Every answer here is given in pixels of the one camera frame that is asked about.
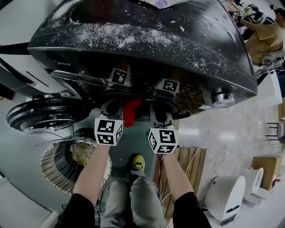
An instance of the black sleeve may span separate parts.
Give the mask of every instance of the black sleeve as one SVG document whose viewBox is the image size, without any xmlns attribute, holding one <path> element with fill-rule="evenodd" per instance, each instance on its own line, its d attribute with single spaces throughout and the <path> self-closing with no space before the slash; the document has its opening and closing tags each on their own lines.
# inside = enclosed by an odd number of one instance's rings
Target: black sleeve
<svg viewBox="0 0 285 228">
<path fill-rule="evenodd" d="M 54 228 L 94 228 L 94 205 L 84 196 L 73 194 Z"/>
<path fill-rule="evenodd" d="M 186 193 L 175 201 L 173 225 L 174 228 L 190 226 L 193 228 L 211 227 L 207 217 L 201 211 L 198 200 L 193 192 Z"/>
</svg>

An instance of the yellow shirt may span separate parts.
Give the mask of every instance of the yellow shirt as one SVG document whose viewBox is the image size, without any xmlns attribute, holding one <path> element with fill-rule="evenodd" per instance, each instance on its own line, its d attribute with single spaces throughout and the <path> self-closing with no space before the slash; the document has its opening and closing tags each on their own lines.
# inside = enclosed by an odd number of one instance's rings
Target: yellow shirt
<svg viewBox="0 0 285 228">
<path fill-rule="evenodd" d="M 256 33 L 245 43 L 253 63 L 260 64 L 265 53 L 275 52 L 283 47 L 285 29 L 275 24 L 256 24 Z"/>
</svg>

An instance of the red cloth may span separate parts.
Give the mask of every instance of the red cloth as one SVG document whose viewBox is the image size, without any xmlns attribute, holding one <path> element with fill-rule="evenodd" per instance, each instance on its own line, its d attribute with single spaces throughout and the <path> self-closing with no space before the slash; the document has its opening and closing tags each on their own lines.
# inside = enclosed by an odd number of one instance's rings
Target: red cloth
<svg viewBox="0 0 285 228">
<path fill-rule="evenodd" d="M 125 127 L 130 127 L 135 121 L 135 109 L 142 104 L 141 98 L 134 100 L 128 100 L 124 102 L 123 120 L 125 121 Z"/>
</svg>

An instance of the marker cube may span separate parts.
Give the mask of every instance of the marker cube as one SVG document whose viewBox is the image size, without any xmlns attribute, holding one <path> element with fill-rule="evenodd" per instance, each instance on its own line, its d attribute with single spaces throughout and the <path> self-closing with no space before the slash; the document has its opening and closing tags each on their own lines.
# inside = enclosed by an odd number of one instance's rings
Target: marker cube
<svg viewBox="0 0 285 228">
<path fill-rule="evenodd" d="M 172 154 L 178 145 L 178 131 L 151 128 L 147 139 L 155 154 Z"/>
<path fill-rule="evenodd" d="M 94 134 L 97 144 L 116 146 L 123 131 L 123 120 L 95 119 Z"/>
</svg>

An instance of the person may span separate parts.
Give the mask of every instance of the person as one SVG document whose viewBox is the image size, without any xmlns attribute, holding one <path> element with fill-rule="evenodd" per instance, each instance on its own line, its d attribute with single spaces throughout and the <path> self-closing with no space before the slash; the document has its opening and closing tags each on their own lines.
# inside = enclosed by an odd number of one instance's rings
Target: person
<svg viewBox="0 0 285 228">
<path fill-rule="evenodd" d="M 247 52 L 252 62 L 262 64 L 262 57 L 266 53 L 275 52 L 283 48 L 283 36 L 285 32 L 285 10 L 279 8 L 275 11 L 276 22 L 274 24 L 253 24 L 245 19 L 240 23 L 255 34 L 245 43 Z"/>
<path fill-rule="evenodd" d="M 55 228 L 95 227 L 94 207 L 98 203 L 109 149 L 110 146 L 97 146 L 79 175 L 71 199 L 59 216 Z M 165 155 L 163 165 L 171 195 L 175 201 L 174 227 L 211 227 L 175 155 Z M 144 175 L 144 168 L 144 158 L 137 155 L 133 160 L 131 170 L 133 183 L 130 184 L 123 180 L 110 183 L 101 228 L 167 227 L 162 205 L 156 193 L 157 189 Z"/>
</svg>

